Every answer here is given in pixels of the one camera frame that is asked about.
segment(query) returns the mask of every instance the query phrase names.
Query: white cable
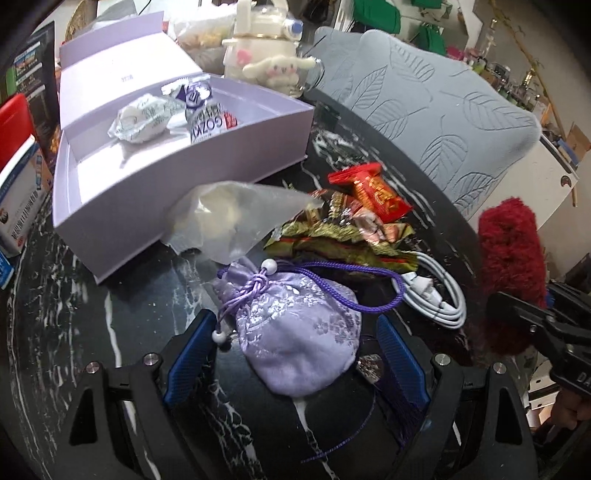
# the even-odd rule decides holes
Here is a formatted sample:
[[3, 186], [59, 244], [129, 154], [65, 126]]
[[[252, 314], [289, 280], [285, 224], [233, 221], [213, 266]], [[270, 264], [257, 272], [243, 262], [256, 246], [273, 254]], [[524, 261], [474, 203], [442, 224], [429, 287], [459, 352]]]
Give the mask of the white cable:
[[[432, 279], [419, 277], [415, 273], [402, 275], [407, 286], [404, 301], [420, 314], [445, 328], [451, 330], [461, 328], [466, 321], [466, 299], [462, 289], [456, 280], [434, 259], [422, 252], [415, 253], [418, 264], [441, 280], [455, 306], [449, 305], [441, 299], [441, 295], [433, 287]], [[393, 280], [392, 285], [398, 292], [396, 281]]]

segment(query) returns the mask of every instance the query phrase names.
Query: wicker basket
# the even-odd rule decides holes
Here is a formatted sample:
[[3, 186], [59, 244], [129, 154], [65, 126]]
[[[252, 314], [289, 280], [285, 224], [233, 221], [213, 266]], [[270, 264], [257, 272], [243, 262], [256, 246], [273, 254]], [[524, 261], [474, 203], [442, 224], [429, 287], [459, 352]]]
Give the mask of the wicker basket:
[[74, 38], [74, 34], [87, 26], [96, 18], [96, 8], [98, 0], [82, 0], [72, 14], [68, 26], [66, 27], [65, 41]]

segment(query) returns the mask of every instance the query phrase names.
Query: gold candy wrapper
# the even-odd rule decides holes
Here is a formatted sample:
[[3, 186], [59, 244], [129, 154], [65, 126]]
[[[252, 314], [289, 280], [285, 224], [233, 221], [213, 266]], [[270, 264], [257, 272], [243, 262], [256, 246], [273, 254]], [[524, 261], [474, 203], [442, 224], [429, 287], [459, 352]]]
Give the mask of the gold candy wrapper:
[[406, 273], [417, 269], [412, 252], [397, 250], [414, 233], [407, 223], [382, 223], [371, 210], [350, 195], [316, 190], [320, 208], [304, 210], [271, 235], [265, 252], [271, 257], [294, 258], [317, 254], [349, 264], [381, 267]]

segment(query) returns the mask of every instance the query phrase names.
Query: green cloth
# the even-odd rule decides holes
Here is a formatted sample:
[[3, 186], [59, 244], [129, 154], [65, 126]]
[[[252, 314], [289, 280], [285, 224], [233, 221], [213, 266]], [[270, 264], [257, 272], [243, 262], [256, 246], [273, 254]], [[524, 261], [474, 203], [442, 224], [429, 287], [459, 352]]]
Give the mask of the green cloth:
[[445, 40], [443, 40], [435, 25], [421, 25], [418, 28], [417, 38], [414, 43], [422, 50], [439, 53], [439, 55], [443, 55], [444, 57], [447, 56]]
[[400, 10], [386, 0], [354, 0], [353, 19], [387, 33], [400, 33]]
[[441, 8], [441, 0], [411, 0], [415, 7], [419, 8]]

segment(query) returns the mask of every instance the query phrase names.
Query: white plush toy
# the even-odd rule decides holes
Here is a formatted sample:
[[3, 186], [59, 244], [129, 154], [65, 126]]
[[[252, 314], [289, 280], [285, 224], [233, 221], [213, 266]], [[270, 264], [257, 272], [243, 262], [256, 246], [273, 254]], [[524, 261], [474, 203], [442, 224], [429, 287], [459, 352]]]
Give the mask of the white plush toy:
[[297, 70], [310, 70], [315, 65], [316, 59], [312, 57], [301, 59], [278, 55], [249, 63], [244, 66], [242, 73], [247, 79], [255, 80], [263, 87], [289, 95], [294, 92], [300, 81]]

